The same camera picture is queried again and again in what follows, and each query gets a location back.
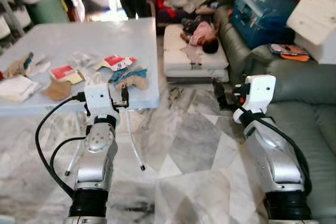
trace child lying down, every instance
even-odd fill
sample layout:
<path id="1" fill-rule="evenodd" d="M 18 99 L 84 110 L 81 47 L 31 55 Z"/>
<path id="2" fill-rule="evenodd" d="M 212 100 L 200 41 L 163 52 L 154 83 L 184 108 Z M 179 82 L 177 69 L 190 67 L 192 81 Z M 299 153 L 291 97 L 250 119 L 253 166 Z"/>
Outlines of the child lying down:
<path id="1" fill-rule="evenodd" d="M 196 17 L 195 20 L 183 19 L 184 33 L 181 33 L 180 37 L 193 46 L 202 46 L 203 51 L 207 54 L 214 54 L 218 50 L 217 34 L 220 24 L 218 22 L 214 27 L 201 16 Z"/>

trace person's leg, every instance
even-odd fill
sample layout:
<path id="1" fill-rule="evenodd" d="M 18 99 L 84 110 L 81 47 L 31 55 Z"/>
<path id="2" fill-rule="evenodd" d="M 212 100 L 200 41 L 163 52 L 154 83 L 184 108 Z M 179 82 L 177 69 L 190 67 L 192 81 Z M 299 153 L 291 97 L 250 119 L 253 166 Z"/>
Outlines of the person's leg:
<path id="1" fill-rule="evenodd" d="M 132 0 L 132 4 L 139 18 L 148 17 L 146 0 Z"/>
<path id="2" fill-rule="evenodd" d="M 128 18 L 135 18 L 135 8 L 132 0 L 120 0 L 122 8 L 125 10 Z"/>

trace blue bag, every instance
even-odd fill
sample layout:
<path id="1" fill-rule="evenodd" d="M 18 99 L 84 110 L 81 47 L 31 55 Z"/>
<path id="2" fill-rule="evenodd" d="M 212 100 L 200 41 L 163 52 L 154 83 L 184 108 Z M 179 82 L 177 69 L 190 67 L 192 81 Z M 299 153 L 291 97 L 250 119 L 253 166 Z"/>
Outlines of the blue bag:
<path id="1" fill-rule="evenodd" d="M 250 49 L 292 44 L 294 32 L 286 22 L 295 6 L 294 0 L 235 0 L 232 24 Z"/>

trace black cable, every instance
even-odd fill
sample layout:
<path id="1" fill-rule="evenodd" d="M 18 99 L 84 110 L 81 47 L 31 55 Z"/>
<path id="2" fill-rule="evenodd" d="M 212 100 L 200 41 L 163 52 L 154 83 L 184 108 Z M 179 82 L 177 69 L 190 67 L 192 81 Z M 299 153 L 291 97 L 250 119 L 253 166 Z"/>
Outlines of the black cable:
<path id="1" fill-rule="evenodd" d="M 78 93 L 76 96 L 70 97 L 67 100 L 62 101 L 60 104 L 58 104 L 57 106 L 55 106 L 39 123 L 39 125 L 37 126 L 36 129 L 36 133 L 35 133 L 35 144 L 36 144 L 36 148 L 37 148 L 37 152 L 38 155 L 40 156 L 40 159 L 42 160 L 43 165 L 45 166 L 45 168 L 47 169 L 48 173 L 51 175 L 51 177 L 57 182 L 57 184 L 70 196 L 70 198 L 72 198 L 72 195 L 74 194 L 74 191 L 72 188 L 70 188 L 67 184 L 65 184 L 58 176 L 53 176 L 53 174 L 51 173 L 51 169 L 50 166 L 46 160 L 46 158 L 43 155 L 41 146 L 40 146 L 40 142 L 39 142 L 39 133 L 40 130 L 43 126 L 43 124 L 46 122 L 46 120 L 51 116 L 51 114 L 53 114 L 58 108 L 60 108 L 61 106 L 63 106 L 64 104 L 66 104 L 69 101 L 72 100 L 78 100 L 80 102 L 85 100 L 85 95 L 84 92 L 80 92 Z"/>
<path id="2" fill-rule="evenodd" d="M 242 110 L 244 113 L 249 114 L 254 120 L 257 122 L 263 124 L 264 126 L 270 128 L 271 130 L 278 133 L 280 136 L 282 136 L 294 149 L 295 155 L 297 156 L 300 168 L 302 170 L 302 173 L 305 177 L 304 181 L 304 192 L 306 195 L 309 195 L 312 190 L 312 184 L 309 176 L 309 166 L 306 160 L 306 157 L 304 156 L 302 150 L 296 145 L 296 143 L 291 139 L 288 135 L 286 135 L 284 132 L 282 132 L 280 129 L 276 128 L 274 125 L 262 120 L 261 118 L 254 116 L 251 111 L 247 111 L 245 108 L 243 108 L 240 104 L 237 104 L 239 109 Z"/>
<path id="3" fill-rule="evenodd" d="M 58 181 L 61 181 L 61 185 L 59 184 L 59 186 L 65 191 L 69 186 L 67 184 L 65 184 L 65 182 L 63 182 L 60 177 L 58 177 L 58 175 L 56 174 L 55 172 L 55 169 L 54 169 L 54 160 L 55 160 L 55 157 L 57 155 L 57 152 L 61 149 L 61 147 L 63 145 L 65 145 L 66 143 L 68 142 L 71 142 L 71 141 L 75 141 L 75 140 L 83 140 L 85 139 L 85 136 L 79 136 L 79 137 L 73 137 L 73 138 L 70 138 L 70 139 L 67 139 L 67 140 L 64 140 L 63 142 L 61 142 L 57 147 L 56 149 L 54 150 L 54 152 L 52 153 L 52 156 L 50 158 L 50 171 L 51 171 L 51 174 L 54 177 L 57 177 L 57 180 Z"/>

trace table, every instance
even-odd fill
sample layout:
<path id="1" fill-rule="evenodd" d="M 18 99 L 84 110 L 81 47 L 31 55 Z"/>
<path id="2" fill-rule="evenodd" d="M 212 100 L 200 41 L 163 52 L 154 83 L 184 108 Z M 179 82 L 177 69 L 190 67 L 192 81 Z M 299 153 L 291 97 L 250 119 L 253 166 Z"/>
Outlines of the table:
<path id="1" fill-rule="evenodd" d="M 35 26 L 12 48 L 0 56 L 0 69 L 5 70 L 14 60 L 29 52 L 52 57 L 50 69 L 67 64 L 75 52 L 99 55 L 101 59 L 111 55 L 137 58 L 134 66 L 147 68 L 148 88 L 129 89 L 130 109 L 157 108 L 159 106 L 158 63 L 156 53 L 156 30 L 154 18 L 143 18 L 123 22 L 96 22 L 47 24 Z M 99 70 L 103 81 L 107 82 L 112 71 Z M 33 76 L 34 81 L 42 85 L 41 90 L 50 85 L 50 73 L 44 72 Z M 83 91 L 84 82 L 72 86 L 71 94 Z M 120 93 L 113 92 L 113 97 Z M 47 96 L 36 92 L 23 103 L 15 103 L 0 98 L 0 116 L 29 115 L 45 113 L 59 102 L 51 101 Z M 62 107 L 66 111 L 84 111 L 83 104 L 69 102 Z"/>

